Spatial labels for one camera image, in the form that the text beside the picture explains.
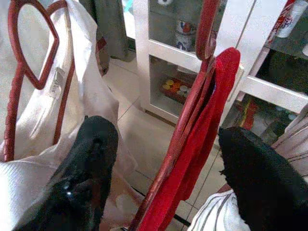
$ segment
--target bottle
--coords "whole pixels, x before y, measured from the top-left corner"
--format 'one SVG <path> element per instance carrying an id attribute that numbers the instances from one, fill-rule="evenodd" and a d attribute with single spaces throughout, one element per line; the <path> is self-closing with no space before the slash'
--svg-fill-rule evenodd
<path id="1" fill-rule="evenodd" d="M 297 0 L 288 16 L 284 19 L 284 22 L 282 23 L 276 36 L 280 38 L 288 37 L 307 6 L 308 2 L 304 0 Z"/>

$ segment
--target red cloth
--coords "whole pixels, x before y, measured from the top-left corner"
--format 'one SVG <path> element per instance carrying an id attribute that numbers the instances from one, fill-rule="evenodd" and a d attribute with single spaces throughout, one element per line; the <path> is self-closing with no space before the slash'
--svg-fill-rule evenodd
<path id="1" fill-rule="evenodd" d="M 212 81 L 212 87 L 206 85 L 203 87 L 203 90 L 207 92 L 204 98 L 198 99 L 198 103 L 202 103 L 200 112 L 197 112 L 199 116 L 193 124 L 192 130 L 169 177 L 164 180 L 145 213 L 139 225 L 139 231 L 165 230 L 172 220 L 180 200 L 187 200 L 189 198 L 200 171 L 212 149 L 220 117 L 227 97 L 233 87 L 239 62 L 240 53 L 235 48 L 225 50 L 216 58 L 213 76 L 215 81 Z M 204 77 L 206 75 L 205 72 L 206 65 L 202 64 L 197 80 Z M 197 80 L 192 90 L 200 87 L 196 86 Z M 170 157 L 167 154 L 164 162 L 168 162 L 168 158 Z"/>

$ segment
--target white cabinet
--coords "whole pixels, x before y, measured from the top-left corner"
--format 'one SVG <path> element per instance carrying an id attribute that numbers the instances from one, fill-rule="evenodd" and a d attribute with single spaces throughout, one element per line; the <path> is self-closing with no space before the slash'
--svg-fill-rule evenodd
<path id="1" fill-rule="evenodd" d="M 293 118 L 308 103 L 308 57 L 301 52 L 308 43 L 308 10 L 287 38 L 275 37 L 266 44 L 287 1 L 221 1 L 214 22 L 218 33 L 215 55 L 228 47 L 241 52 L 241 65 L 221 124 L 228 114 L 232 117 L 231 109 L 241 104 L 237 99 L 242 100 L 244 95 L 244 104 L 251 97 L 259 108 L 273 110 L 271 114 L 279 110 L 277 117 L 283 114 Z M 166 96 L 162 86 L 168 79 L 181 79 L 183 71 L 186 79 L 193 79 L 199 71 L 201 61 L 188 51 L 190 48 L 184 51 L 182 46 L 177 47 L 181 41 L 177 27 L 178 20 L 197 25 L 203 1 L 167 0 L 167 6 L 158 2 L 165 1 L 135 0 L 133 5 L 141 106 L 176 123 L 183 104 Z M 280 107 L 286 114 L 280 113 Z"/>

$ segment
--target label tag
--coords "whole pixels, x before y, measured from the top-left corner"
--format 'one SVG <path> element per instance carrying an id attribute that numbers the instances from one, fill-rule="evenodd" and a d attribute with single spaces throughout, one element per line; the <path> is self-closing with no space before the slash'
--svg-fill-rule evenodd
<path id="1" fill-rule="evenodd" d="M 61 95 L 63 80 L 64 80 L 64 70 L 61 68 L 57 68 L 56 73 L 54 74 L 54 78 L 51 84 L 51 87 L 48 92 L 48 96 L 58 100 Z"/>

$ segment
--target tile floor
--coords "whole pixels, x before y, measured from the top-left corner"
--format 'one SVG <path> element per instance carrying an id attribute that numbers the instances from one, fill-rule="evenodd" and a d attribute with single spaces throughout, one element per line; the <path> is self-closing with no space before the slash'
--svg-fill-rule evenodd
<path id="1" fill-rule="evenodd" d="M 148 113 L 140 106 L 137 61 L 131 53 L 129 63 L 112 59 L 104 81 L 120 101 L 118 125 L 124 142 L 136 158 L 139 166 L 127 181 L 138 191 L 146 194 L 167 152 L 174 127 Z M 219 171 L 223 162 L 219 149 L 214 146 L 202 169 L 195 188 L 187 201 L 181 201 L 176 214 L 191 222 L 209 195 L 225 184 Z M 168 231 L 187 230 L 173 219 Z"/>

